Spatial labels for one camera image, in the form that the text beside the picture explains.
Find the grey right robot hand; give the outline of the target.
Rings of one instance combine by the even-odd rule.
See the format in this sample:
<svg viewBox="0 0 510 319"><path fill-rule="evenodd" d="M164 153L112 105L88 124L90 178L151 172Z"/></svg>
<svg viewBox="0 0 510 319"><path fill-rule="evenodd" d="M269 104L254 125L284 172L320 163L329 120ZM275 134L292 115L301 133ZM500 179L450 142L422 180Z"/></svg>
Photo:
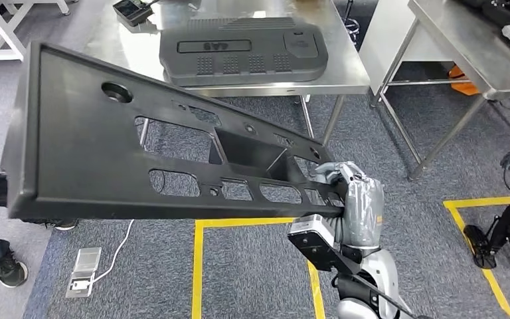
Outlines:
<svg viewBox="0 0 510 319"><path fill-rule="evenodd" d="M309 178L318 183L346 187L344 211L325 220L333 229L334 241L356 249L380 247L384 211L384 185L369 177L352 161L327 162L313 168Z"/></svg>

